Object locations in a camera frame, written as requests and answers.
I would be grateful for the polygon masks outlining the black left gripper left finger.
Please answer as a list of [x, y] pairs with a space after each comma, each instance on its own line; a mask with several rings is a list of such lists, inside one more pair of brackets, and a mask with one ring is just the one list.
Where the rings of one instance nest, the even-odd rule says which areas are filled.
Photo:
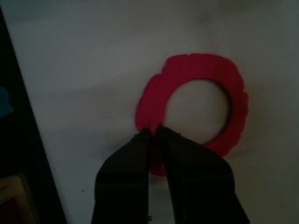
[[142, 129], [108, 157], [94, 183], [90, 224], [148, 224], [152, 133]]

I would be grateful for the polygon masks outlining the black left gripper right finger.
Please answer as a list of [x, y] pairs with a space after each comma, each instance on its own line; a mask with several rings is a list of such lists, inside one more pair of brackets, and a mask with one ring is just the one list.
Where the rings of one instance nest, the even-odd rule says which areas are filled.
[[156, 140], [174, 224], [249, 224], [228, 162], [164, 126], [156, 130]]

